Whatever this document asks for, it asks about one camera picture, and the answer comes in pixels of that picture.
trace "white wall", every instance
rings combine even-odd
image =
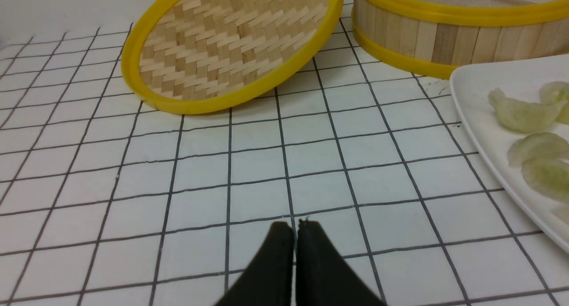
[[[0,0],[0,42],[135,22],[155,0]]]

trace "woven bamboo lid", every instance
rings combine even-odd
[[[266,93],[325,44],[343,0],[158,0],[124,46],[124,80],[172,113],[213,112]]]

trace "translucent dumpling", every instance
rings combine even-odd
[[[488,101],[494,107],[498,122],[502,126],[521,133],[546,130],[567,104],[567,101],[558,101],[553,105],[518,101],[506,97],[502,89],[492,90],[488,94]]]
[[[528,160],[522,165],[522,176],[536,192],[569,203],[569,164],[566,162],[551,158]]]
[[[534,158],[569,158],[569,142],[554,133],[533,133],[514,142],[508,150],[510,167],[520,167]]]
[[[569,83],[564,81],[547,83],[539,89],[539,98],[544,105],[553,105],[559,101],[569,101]],[[569,125],[569,104],[561,109],[561,113],[559,113],[556,120]]]

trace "yellow plastic band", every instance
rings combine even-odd
[[[381,60],[382,62],[393,67],[412,73],[418,73],[419,75],[441,79],[449,79],[451,77],[451,73],[458,67],[455,65],[431,63],[430,61],[424,61],[417,58],[401,55],[400,53],[393,52],[374,43],[371,39],[362,34],[357,26],[352,25],[352,28],[354,38],[356,39],[356,42],[360,44],[363,50],[365,50],[376,59]]]
[[[540,24],[569,17],[569,0],[518,7],[476,8],[433,4],[421,0],[367,0],[374,6],[416,20],[476,27]]]
[[[121,70],[126,84],[150,107],[169,113],[187,115],[220,111],[244,103],[270,91],[291,77],[296,71],[304,67],[327,42],[338,23],[344,4],[344,0],[330,0],[326,15],[311,40],[305,43],[293,57],[267,75],[264,75],[242,89],[219,97],[200,101],[179,101],[158,95],[151,91],[142,81],[139,70],[140,52],[142,51],[144,41],[158,20],[178,1],[179,0],[157,0],[142,17],[140,17],[140,20],[138,20],[136,25],[132,28],[124,44]]]

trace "white rectangular plate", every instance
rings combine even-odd
[[[538,89],[550,81],[569,81],[569,55],[466,65],[453,72],[450,86],[463,124],[490,170],[518,206],[569,253],[569,225],[553,215],[561,204],[530,189],[520,169],[508,167],[508,149],[525,135],[502,128],[488,103],[488,93],[497,87],[507,97],[539,102]],[[567,125],[555,122],[549,131],[569,139]]]

